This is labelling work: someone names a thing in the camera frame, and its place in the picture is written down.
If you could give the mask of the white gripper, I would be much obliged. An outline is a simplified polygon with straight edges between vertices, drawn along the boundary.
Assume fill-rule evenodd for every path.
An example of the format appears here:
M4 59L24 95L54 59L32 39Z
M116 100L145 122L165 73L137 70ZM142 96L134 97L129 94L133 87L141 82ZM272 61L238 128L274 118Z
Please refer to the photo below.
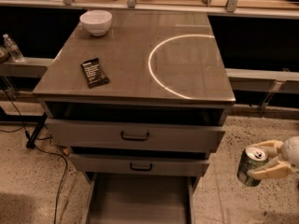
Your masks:
M257 180L285 178L293 173L292 168L299 168L299 136L284 142L268 140L249 145L246 154L250 158L274 158L265 165L249 169L250 177Z

